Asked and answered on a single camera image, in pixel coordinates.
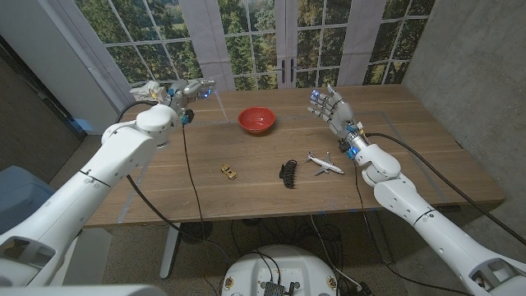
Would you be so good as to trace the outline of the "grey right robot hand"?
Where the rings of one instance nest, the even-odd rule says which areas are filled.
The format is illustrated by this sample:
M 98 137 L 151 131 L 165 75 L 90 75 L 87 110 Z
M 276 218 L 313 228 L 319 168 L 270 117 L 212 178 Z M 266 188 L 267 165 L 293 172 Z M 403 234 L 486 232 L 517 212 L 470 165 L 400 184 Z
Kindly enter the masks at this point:
M 362 123 L 355 118 L 350 104 L 331 86 L 327 86 L 327 90 L 328 95 L 313 90 L 310 97 L 311 106 L 307 110 L 328 124 L 329 129 L 339 138 L 343 152 L 359 152 L 369 146 Z

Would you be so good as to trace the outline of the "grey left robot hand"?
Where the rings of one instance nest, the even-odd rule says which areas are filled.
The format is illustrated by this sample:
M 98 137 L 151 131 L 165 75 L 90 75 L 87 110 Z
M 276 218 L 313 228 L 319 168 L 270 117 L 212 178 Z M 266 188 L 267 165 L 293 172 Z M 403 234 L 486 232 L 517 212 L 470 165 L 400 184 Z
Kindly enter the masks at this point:
M 190 103 L 208 98 L 214 87 L 214 80 L 204 78 L 178 80 L 168 88 L 167 97 L 162 104 L 173 109 L 179 117 L 183 117 Z

